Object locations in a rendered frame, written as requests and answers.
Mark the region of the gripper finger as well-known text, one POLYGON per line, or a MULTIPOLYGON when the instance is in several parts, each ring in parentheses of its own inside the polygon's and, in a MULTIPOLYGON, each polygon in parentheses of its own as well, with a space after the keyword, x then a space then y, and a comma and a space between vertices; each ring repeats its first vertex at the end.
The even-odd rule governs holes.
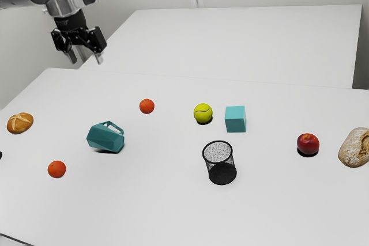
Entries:
POLYGON ((62 32, 55 28, 52 32, 51 32, 51 37, 53 39, 55 48, 58 51, 62 51, 68 58, 69 61, 74 65, 77 62, 77 57, 73 51, 73 45, 71 43, 71 39, 67 38, 65 39, 62 36, 62 32))
POLYGON ((99 27, 91 29, 80 27, 77 29, 76 38, 81 46, 93 52, 99 65, 103 63, 103 52, 107 47, 107 42, 99 27))

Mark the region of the teal faceted mug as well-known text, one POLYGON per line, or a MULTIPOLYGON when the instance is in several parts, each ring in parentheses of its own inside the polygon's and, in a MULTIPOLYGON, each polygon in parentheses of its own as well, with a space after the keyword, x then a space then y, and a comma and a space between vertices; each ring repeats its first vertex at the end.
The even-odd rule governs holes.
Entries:
POLYGON ((86 137, 90 147, 119 153, 125 143, 124 131, 111 121, 93 125, 86 137))

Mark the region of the rustic bread loaf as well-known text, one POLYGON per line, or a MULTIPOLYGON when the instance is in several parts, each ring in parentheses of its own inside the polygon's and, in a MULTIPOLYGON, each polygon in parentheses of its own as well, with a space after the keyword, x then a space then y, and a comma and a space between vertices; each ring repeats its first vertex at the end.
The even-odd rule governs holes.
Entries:
POLYGON ((354 128, 342 143, 338 159, 350 168, 369 162, 369 128, 354 128))

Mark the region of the teal cube block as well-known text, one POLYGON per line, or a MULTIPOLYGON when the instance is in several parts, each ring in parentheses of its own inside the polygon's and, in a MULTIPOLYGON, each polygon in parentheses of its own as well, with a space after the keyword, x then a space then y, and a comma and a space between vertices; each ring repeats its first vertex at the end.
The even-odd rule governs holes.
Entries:
POLYGON ((226 107, 224 120, 228 133, 246 132, 246 111, 244 106, 226 107))

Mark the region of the orange fruit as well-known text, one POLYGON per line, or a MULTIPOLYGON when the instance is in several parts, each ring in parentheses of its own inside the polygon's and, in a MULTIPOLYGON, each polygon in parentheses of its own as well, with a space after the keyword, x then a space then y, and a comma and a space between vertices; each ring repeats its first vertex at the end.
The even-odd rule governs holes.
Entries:
POLYGON ((61 178, 66 173, 66 165, 62 161, 53 161, 48 165, 47 172, 53 178, 61 178))
POLYGON ((143 99, 139 103, 139 109, 144 114, 150 114, 155 109, 155 104, 151 99, 143 99))

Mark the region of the black mesh pen holder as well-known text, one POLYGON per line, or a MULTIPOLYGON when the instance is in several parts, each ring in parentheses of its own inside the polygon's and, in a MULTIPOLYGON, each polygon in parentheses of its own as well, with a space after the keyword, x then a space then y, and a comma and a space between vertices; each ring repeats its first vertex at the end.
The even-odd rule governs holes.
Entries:
POLYGON ((233 148, 227 141, 216 140, 207 143, 202 150, 209 180, 220 186, 233 182, 237 170, 233 158, 233 148))

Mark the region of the yellow tennis ball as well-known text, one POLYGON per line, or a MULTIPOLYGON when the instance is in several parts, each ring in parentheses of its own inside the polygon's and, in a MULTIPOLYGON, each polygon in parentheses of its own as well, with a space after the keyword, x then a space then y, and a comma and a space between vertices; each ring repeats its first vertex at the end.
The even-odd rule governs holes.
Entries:
POLYGON ((200 103, 194 108, 194 119, 201 124, 206 124, 212 120, 213 111, 207 103, 200 103))

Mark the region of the round crusty bread roll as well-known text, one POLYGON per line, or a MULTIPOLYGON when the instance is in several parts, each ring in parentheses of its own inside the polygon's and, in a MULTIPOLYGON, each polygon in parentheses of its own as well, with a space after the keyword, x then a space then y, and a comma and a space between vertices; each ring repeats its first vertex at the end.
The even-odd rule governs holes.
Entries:
POLYGON ((34 118, 31 114, 26 112, 20 112, 11 116, 7 121, 7 130, 11 134, 21 134, 27 131, 34 122, 34 118))

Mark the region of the red apple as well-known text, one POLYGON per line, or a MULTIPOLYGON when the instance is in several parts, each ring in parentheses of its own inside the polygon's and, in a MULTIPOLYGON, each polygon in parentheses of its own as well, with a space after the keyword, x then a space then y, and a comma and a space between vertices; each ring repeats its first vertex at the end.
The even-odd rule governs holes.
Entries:
POLYGON ((319 140, 311 133, 300 134, 297 139, 297 148, 306 155, 313 155, 319 150, 319 140))

